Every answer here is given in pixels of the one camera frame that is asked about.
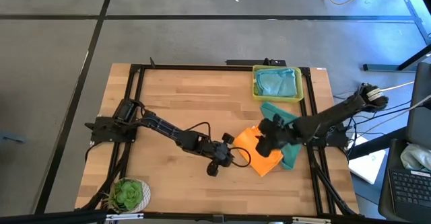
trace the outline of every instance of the wooden table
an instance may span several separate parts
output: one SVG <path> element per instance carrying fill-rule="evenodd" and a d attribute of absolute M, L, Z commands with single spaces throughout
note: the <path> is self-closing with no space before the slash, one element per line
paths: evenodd
<path fill-rule="evenodd" d="M 112 116 L 124 97 L 129 68 L 128 64 L 112 65 L 101 115 Z M 325 69 L 310 70 L 317 108 L 322 111 L 333 105 L 328 75 Z M 213 139 L 221 139 L 223 133 L 235 137 L 263 118 L 261 102 L 254 101 L 251 95 L 251 78 L 251 72 L 244 71 L 145 70 L 141 101 L 146 108 L 180 128 L 208 121 Z M 305 95 L 307 112 L 311 112 Z M 301 115 L 299 104 L 276 104 Z M 207 133 L 205 126 L 197 130 Z M 112 146 L 105 143 L 90 151 L 76 207 L 85 205 L 105 180 Z M 233 154 L 237 161 L 245 162 L 239 152 L 235 150 Z M 358 212 L 344 154 L 332 147 L 326 149 L 326 154 L 332 184 L 349 207 Z M 305 148 L 301 149 L 294 170 L 287 171 L 278 165 L 264 177 L 252 167 L 236 166 L 220 167 L 218 176 L 210 177 L 206 174 L 209 162 L 204 157 L 185 153 L 172 140 L 141 127 L 132 145 L 127 176 L 144 180 L 151 188 L 151 200 L 144 211 L 316 215 Z M 327 212 L 322 184 L 320 190 Z"/>

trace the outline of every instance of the green succulent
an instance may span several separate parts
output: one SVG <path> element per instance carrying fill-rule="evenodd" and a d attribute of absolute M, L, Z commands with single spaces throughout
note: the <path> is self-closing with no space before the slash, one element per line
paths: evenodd
<path fill-rule="evenodd" d="M 142 184 L 121 179 L 115 183 L 109 197 L 109 203 L 118 211 L 132 211 L 143 200 Z"/>

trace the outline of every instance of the concrete floor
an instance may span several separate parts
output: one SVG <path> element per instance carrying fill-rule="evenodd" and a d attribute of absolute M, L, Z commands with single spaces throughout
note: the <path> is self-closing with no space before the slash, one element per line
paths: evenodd
<path fill-rule="evenodd" d="M 99 14 L 102 3 L 0 0 L 0 14 Z M 355 0 L 344 6 L 328 0 L 111 0 L 108 13 L 409 15 L 403 0 Z M 0 216 L 33 211 L 94 26 L 95 21 L 0 20 L 0 129 L 28 139 L 25 145 L 0 145 Z M 414 80 L 411 73 L 368 73 L 360 67 L 399 64 L 423 47 L 410 22 L 105 21 L 46 211 L 74 207 L 90 138 L 84 123 L 97 115 L 112 63 L 148 63 L 149 57 L 156 63 L 188 64 L 285 59 L 292 66 L 328 68 L 333 93 L 340 94 L 361 82 L 389 87 Z M 408 101 L 411 89 L 388 92 L 389 106 Z M 387 133 L 406 122 L 400 117 L 375 132 Z M 367 210 L 375 207 L 358 200 L 361 212 L 374 217 Z"/>

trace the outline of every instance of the plastic tray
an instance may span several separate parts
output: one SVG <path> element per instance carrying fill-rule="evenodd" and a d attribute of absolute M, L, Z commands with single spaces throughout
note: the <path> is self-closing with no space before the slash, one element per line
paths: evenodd
<path fill-rule="evenodd" d="M 261 70 L 261 69 L 270 69 L 270 68 L 286 68 L 286 69 L 293 69 L 295 70 L 295 84 L 296 84 L 296 96 L 294 97 L 278 97 L 278 96 L 258 96 L 255 95 L 255 71 Z M 296 103 L 299 102 L 304 98 L 304 92 L 302 88 L 302 74 L 301 70 L 296 67 L 279 67 L 279 66 L 264 66 L 264 65 L 255 65 L 253 66 L 253 88 L 252 88 L 252 94 L 255 100 L 261 100 L 261 101 L 273 101 L 273 102 L 287 102 L 287 103 Z"/>

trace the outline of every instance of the blue cloth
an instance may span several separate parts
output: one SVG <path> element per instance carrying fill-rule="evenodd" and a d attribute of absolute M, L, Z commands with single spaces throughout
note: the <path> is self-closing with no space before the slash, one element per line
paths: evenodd
<path fill-rule="evenodd" d="M 284 110 L 274 106 L 269 102 L 263 102 L 261 106 L 262 115 L 272 120 L 275 114 L 279 114 L 285 123 L 289 123 L 295 119 L 297 116 L 285 112 Z M 283 153 L 283 159 L 281 160 L 281 165 L 285 170 L 292 170 L 295 166 L 296 157 L 301 150 L 301 144 L 291 145 L 287 144 L 283 148 L 281 148 L 281 153 Z"/>
<path fill-rule="evenodd" d="M 260 96 L 293 97 L 296 95 L 295 70 L 261 69 L 255 71 Z"/>

